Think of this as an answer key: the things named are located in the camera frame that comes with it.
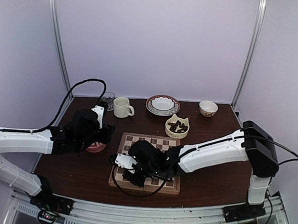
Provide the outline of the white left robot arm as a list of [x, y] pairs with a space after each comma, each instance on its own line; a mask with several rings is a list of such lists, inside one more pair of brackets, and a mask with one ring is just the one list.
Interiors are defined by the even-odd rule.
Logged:
[[48, 180], [6, 161], [2, 153], [79, 154], [96, 142], [107, 144], [115, 128], [103, 123], [104, 116], [104, 109], [95, 107], [75, 111], [72, 121], [62, 128], [52, 125], [36, 130], [0, 127], [0, 180], [22, 189], [45, 209], [52, 209], [56, 198]]

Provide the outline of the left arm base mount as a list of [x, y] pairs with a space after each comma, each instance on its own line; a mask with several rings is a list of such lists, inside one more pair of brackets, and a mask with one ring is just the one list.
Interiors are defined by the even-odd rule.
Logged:
[[29, 196], [30, 203], [37, 206], [41, 210], [48, 210], [55, 214], [70, 215], [74, 201], [61, 196], [53, 196], [52, 198], [38, 198]]

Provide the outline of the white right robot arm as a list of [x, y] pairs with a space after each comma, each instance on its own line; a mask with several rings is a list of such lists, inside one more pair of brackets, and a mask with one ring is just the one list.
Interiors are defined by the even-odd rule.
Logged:
[[240, 208], [244, 218], [251, 218], [260, 210], [270, 178], [279, 170], [273, 138], [253, 121], [219, 139], [171, 147], [166, 152], [146, 140], [137, 141], [126, 155], [117, 154], [115, 159], [125, 178], [138, 187], [149, 177], [168, 181], [202, 168], [240, 161], [248, 161], [252, 169], [248, 199]]

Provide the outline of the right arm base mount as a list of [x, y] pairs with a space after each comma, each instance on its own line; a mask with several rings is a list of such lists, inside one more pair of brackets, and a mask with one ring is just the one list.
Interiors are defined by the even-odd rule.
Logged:
[[264, 216], [264, 208], [256, 208], [246, 205], [227, 206], [223, 208], [225, 222], [244, 221]]

